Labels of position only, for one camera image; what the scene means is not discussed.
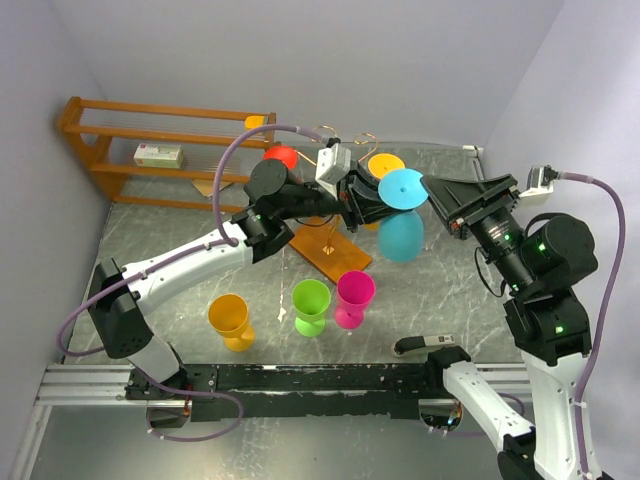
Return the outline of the blue wine glass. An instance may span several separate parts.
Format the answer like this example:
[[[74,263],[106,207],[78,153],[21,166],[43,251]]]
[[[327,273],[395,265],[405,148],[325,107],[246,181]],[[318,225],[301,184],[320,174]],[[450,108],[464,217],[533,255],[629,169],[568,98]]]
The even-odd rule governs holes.
[[[383,219],[378,229],[378,250],[389,261],[413,261],[423,249],[424,223],[417,209],[427,202],[429,194],[422,178],[419,171],[404,168],[388,173],[379,182],[383,203],[399,210]]]

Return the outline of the red wine glass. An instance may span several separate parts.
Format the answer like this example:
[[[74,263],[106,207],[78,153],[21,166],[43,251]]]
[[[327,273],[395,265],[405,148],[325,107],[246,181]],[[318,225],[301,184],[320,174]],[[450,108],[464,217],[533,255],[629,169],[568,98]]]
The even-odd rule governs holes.
[[[292,147],[277,145],[266,150],[263,159],[279,160],[288,169],[292,170],[298,163],[298,152]]]

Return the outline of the pink wine glass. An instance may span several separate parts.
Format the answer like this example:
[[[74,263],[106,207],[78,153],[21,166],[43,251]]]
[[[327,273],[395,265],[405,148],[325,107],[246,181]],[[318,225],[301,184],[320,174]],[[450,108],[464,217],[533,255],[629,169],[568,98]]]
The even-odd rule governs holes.
[[[336,293],[334,318],[337,325],[347,330],[358,328],[376,294],[374,279],[364,271],[346,272],[336,284]]]

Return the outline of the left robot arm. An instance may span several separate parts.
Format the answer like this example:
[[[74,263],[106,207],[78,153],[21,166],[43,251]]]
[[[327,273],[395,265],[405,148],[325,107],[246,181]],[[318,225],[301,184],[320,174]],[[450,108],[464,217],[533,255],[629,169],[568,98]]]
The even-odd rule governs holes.
[[[145,317],[175,295],[217,273],[260,262],[294,237],[289,221],[339,216],[347,228],[395,214],[377,192],[377,182],[354,165],[336,194],[317,182],[303,182],[276,159],[263,160],[244,186],[249,204],[221,227],[154,258],[120,266],[99,262],[92,276],[88,312],[111,359],[126,359],[150,376],[162,398],[181,395],[187,385],[178,354],[155,334]]]

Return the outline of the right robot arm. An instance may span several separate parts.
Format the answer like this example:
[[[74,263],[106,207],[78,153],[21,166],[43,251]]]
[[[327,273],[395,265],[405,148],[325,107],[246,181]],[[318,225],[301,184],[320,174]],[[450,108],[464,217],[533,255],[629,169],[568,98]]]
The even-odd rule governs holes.
[[[535,419],[511,408],[460,347],[430,355],[426,390],[462,404],[492,442],[505,479],[607,478],[584,397],[597,342],[573,290],[598,268],[588,225],[545,212],[520,226],[512,212],[522,195],[510,175],[476,182],[424,176],[421,183],[450,234],[473,236],[509,291],[505,319],[525,364]]]

